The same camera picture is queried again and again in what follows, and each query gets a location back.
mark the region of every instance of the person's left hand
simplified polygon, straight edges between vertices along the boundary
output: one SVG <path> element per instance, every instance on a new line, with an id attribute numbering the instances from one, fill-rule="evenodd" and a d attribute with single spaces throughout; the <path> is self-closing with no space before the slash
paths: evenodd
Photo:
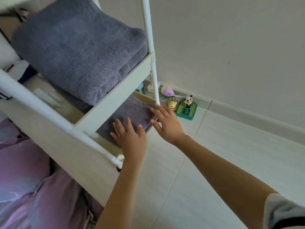
<path id="1" fill-rule="evenodd" d="M 124 163 L 132 165 L 141 165 L 147 149 L 147 138 L 142 125 L 138 125 L 137 133 L 132 127 L 130 118 L 126 120 L 126 129 L 119 119 L 113 123 L 115 133 L 110 135 L 121 146 L 124 154 Z"/>

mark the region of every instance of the person's left arm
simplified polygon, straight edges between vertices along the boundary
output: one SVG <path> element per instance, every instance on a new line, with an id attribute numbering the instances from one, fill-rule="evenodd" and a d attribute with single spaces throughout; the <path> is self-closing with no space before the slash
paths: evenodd
<path id="1" fill-rule="evenodd" d="M 112 137 L 121 146 L 124 163 L 106 206 L 97 221 L 95 229 L 128 229 L 131 227 L 140 167 L 146 152 L 146 134 L 141 125 L 136 133 L 130 119 L 126 129 L 119 119 L 113 124 Z"/>

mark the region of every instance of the green square base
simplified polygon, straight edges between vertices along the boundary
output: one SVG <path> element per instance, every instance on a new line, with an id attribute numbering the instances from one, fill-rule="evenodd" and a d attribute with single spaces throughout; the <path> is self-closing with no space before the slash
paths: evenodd
<path id="1" fill-rule="evenodd" d="M 197 104 L 192 103 L 191 108 L 186 108 L 185 103 L 181 100 L 178 104 L 176 115 L 178 117 L 192 121 L 197 110 Z"/>

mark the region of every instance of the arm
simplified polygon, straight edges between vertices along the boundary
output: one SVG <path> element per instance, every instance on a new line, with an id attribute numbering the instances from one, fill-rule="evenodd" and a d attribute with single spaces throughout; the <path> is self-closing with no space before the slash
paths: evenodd
<path id="1" fill-rule="evenodd" d="M 197 167 L 209 184 L 249 229 L 263 227 L 264 206 L 270 186 L 232 163 L 212 153 L 184 134 L 171 109 L 157 106 L 152 112 L 162 127 L 152 120 L 160 136 L 180 149 Z"/>
<path id="2" fill-rule="evenodd" d="M 113 125 L 116 133 L 111 135 L 122 147 L 125 160 L 95 229 L 130 228 L 138 175 L 147 147 L 146 134 L 141 125 L 138 126 L 138 134 L 135 133 L 129 118 L 126 130 L 118 119 Z"/>

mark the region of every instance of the cartoon character figurine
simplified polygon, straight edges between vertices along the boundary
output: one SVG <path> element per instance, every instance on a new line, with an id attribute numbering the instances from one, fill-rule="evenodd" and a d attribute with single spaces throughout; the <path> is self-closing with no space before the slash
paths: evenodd
<path id="1" fill-rule="evenodd" d="M 176 101 L 168 101 L 167 102 L 167 106 L 169 108 L 171 108 L 173 111 L 176 111 L 176 105 L 177 105 L 177 102 Z"/>
<path id="2" fill-rule="evenodd" d="M 185 103 L 186 108 L 191 108 L 192 103 L 193 103 L 193 95 L 190 96 L 185 96 L 183 99 L 183 102 Z"/>

